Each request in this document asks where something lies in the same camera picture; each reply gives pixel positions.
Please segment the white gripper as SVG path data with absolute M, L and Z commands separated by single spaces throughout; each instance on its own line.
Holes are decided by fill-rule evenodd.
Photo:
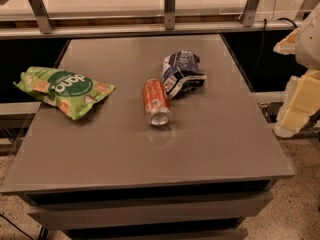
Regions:
M 274 132 L 278 137 L 290 138 L 299 133 L 311 117 L 320 110 L 320 3 L 303 21 L 277 42 L 273 51 L 294 55 L 296 61 L 310 68 L 301 77 L 292 76 L 286 85 Z

